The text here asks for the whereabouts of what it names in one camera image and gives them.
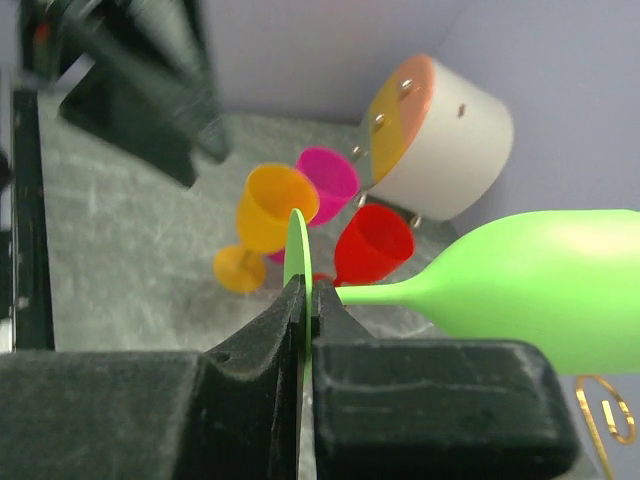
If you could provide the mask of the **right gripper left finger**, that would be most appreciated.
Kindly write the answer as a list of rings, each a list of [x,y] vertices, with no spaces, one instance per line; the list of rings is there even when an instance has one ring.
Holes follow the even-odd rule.
[[[5,479],[294,479],[306,292],[206,352],[1,358]]]

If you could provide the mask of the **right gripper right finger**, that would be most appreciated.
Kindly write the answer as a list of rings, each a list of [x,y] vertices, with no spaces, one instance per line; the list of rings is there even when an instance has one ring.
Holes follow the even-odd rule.
[[[554,479],[580,440],[534,346],[380,339],[315,284],[312,385],[321,479]]]

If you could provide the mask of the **red wine glass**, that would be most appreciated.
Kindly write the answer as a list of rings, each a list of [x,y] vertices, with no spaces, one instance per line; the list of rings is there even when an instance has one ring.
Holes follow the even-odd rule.
[[[354,213],[336,242],[333,285],[376,283],[414,251],[412,230],[398,213],[380,204],[366,204]]]

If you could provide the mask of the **orange wine glass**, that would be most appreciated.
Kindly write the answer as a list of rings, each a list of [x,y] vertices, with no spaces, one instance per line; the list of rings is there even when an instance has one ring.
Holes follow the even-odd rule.
[[[319,211],[312,182],[285,164],[267,163],[247,177],[236,208],[240,242],[221,249],[213,261],[218,282],[234,293],[251,293],[266,278],[264,257],[285,247],[291,211],[298,209],[305,223]]]

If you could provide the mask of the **green wine glass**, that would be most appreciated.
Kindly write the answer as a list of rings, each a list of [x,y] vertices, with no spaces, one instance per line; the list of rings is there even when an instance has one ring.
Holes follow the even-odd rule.
[[[459,238],[410,279],[333,287],[380,339],[522,342],[547,358],[557,379],[639,367],[639,215],[632,210],[512,215]]]

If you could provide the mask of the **pink wine glass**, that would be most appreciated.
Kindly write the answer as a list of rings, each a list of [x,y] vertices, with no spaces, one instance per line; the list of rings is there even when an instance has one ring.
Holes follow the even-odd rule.
[[[309,228],[328,223],[360,188],[352,164],[339,152],[320,146],[304,149],[293,168],[279,168],[270,185],[269,206],[284,219],[292,208],[303,213]]]

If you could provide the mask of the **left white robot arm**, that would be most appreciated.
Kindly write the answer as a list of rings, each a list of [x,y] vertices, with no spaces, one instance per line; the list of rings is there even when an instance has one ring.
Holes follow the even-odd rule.
[[[190,187],[195,152],[226,160],[215,69],[198,1],[22,1],[21,67],[54,86],[83,56],[93,65],[60,116]]]

